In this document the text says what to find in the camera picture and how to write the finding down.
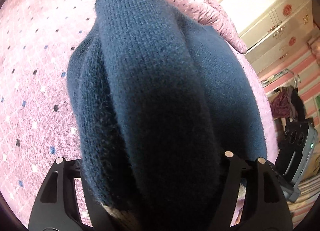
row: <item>black bracket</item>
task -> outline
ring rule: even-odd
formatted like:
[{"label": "black bracket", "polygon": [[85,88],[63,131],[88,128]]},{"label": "black bracket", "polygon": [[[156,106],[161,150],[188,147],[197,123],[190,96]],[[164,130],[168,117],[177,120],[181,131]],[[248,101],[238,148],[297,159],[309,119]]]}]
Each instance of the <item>black bracket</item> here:
[{"label": "black bracket", "polygon": [[29,220],[30,231],[114,231],[111,219],[92,196],[85,178],[82,178],[85,202],[93,227],[82,223],[74,178],[81,178],[82,159],[55,160],[45,177]]},{"label": "black bracket", "polygon": [[[293,230],[287,201],[266,159],[244,161],[228,151],[222,164],[228,168],[228,176],[209,231]],[[242,178],[246,178],[247,187],[241,221],[230,227]]]}]

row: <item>red flower decoration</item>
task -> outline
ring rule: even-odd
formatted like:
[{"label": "red flower decoration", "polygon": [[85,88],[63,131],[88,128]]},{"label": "red flower decoration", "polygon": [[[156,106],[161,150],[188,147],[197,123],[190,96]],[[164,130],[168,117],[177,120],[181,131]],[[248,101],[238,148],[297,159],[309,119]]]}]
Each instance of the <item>red flower decoration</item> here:
[{"label": "red flower decoration", "polygon": [[292,45],[294,45],[295,44],[295,42],[296,42],[296,38],[295,37],[291,37],[291,39],[289,40],[289,46],[292,46]]},{"label": "red flower decoration", "polygon": [[292,6],[288,4],[284,7],[282,14],[286,17],[291,14],[291,11],[292,11]]}]

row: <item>hanging clothes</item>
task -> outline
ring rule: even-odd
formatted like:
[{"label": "hanging clothes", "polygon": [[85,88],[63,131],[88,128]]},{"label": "hanging clothes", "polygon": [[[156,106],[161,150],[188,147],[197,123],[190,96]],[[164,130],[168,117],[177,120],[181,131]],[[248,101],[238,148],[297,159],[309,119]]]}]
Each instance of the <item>hanging clothes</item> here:
[{"label": "hanging clothes", "polygon": [[298,113],[298,121],[305,121],[306,120],[306,110],[303,104],[302,99],[298,95],[298,88],[293,89],[291,94],[291,103],[295,107],[295,110]]},{"label": "hanging clothes", "polygon": [[292,104],[293,90],[292,86],[282,87],[279,95],[270,103],[271,113],[274,118],[295,119],[297,117],[297,110]]}]

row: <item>dark blue knit sweater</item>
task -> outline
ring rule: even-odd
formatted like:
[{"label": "dark blue knit sweater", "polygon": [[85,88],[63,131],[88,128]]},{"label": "dark blue knit sweater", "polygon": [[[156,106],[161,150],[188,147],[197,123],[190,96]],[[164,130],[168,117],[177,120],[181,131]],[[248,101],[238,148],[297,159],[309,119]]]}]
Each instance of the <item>dark blue knit sweater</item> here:
[{"label": "dark blue knit sweater", "polygon": [[217,198],[218,148],[266,157],[249,82],[210,26],[165,0],[97,0],[68,92],[87,180],[120,210],[139,201],[166,230],[197,230]]}]

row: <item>drawer handle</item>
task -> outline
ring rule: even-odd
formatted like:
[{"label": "drawer handle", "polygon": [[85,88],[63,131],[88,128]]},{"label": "drawer handle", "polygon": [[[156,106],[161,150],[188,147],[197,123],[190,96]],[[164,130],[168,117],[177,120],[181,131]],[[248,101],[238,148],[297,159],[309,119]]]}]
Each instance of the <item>drawer handle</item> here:
[{"label": "drawer handle", "polygon": [[305,25],[309,22],[309,15],[308,15],[308,14],[306,14],[306,15],[304,16],[303,22],[304,22]]},{"label": "drawer handle", "polygon": [[277,32],[274,33],[273,37],[277,37],[281,32],[284,32],[285,26],[282,26]]},{"label": "drawer handle", "polygon": [[282,55],[279,60],[282,60],[283,58],[285,58],[288,55],[288,53],[285,53],[284,55]]}]

